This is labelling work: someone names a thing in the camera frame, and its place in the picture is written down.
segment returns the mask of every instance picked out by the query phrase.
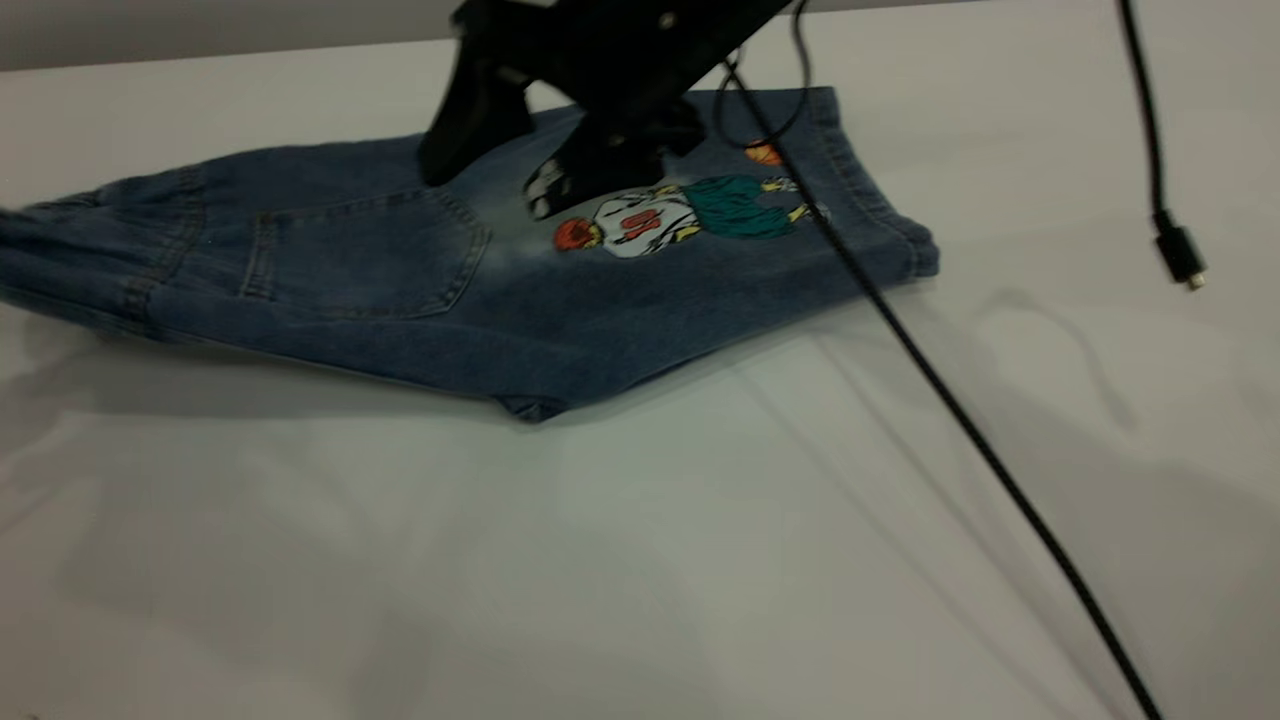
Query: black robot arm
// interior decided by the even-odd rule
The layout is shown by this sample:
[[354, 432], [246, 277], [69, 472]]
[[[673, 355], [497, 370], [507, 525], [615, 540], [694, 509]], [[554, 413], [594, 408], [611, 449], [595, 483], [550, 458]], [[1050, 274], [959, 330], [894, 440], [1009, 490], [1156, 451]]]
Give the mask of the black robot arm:
[[663, 150], [685, 155], [705, 138], [684, 94], [788, 3], [466, 0], [453, 14], [461, 36], [453, 81], [419, 149], [422, 178], [443, 184], [531, 132], [525, 90], [543, 81], [585, 115], [525, 184], [535, 217], [655, 183]]

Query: usb connector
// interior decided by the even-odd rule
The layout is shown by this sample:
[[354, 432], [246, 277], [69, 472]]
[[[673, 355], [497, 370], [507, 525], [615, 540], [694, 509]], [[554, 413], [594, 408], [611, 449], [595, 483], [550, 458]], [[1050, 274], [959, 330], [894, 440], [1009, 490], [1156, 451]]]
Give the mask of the usb connector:
[[1187, 228], [1174, 223], [1172, 215], [1167, 211], [1158, 213], [1152, 219], [1160, 233], [1156, 237], [1156, 247], [1165, 259], [1169, 275], [1175, 283], [1184, 284], [1190, 291], [1204, 287], [1204, 261]]

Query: jeans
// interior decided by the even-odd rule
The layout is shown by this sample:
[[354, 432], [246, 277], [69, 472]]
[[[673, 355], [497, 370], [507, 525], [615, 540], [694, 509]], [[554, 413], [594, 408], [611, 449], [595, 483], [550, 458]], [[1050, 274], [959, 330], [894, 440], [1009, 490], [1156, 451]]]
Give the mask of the jeans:
[[[765, 91], [776, 123], [797, 91]], [[712, 94], [689, 100], [710, 117]], [[726, 129], [753, 122], [727, 99]], [[0, 300], [160, 342], [216, 343], [444, 392], [540, 421], [730, 342], [861, 295], [826, 214], [881, 286], [938, 269], [813, 90], [785, 138], [818, 208], [768, 147], [712, 137], [667, 177], [535, 220], [522, 186], [580, 118], [425, 187], [417, 137], [274, 147], [0, 210]], [[556, 168], [544, 165], [544, 172]]]

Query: orange basketball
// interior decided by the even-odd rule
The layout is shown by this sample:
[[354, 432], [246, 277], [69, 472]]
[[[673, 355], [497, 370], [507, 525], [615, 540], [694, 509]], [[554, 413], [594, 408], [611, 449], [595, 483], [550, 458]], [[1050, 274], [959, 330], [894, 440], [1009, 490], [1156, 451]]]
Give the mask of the orange basketball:
[[781, 165], [782, 158], [772, 145], [753, 145], [746, 149], [746, 156], [762, 165]]
[[556, 250], [581, 250], [600, 242], [599, 227], [586, 218], [570, 218], [556, 228]]

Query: basketball player graphic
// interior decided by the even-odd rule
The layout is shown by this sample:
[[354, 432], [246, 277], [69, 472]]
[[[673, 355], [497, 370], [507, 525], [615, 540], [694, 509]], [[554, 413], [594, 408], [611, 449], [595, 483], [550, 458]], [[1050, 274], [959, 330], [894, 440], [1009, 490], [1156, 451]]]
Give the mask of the basketball player graphic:
[[561, 223], [556, 229], [556, 249], [585, 250], [603, 245], [617, 258], [639, 258], [704, 231], [739, 240], [781, 237], [809, 215], [809, 206], [787, 211], [760, 205], [756, 200], [765, 192], [795, 191], [790, 178], [760, 181], [726, 176], [687, 186], [628, 192], [605, 200], [591, 219], [572, 218]]

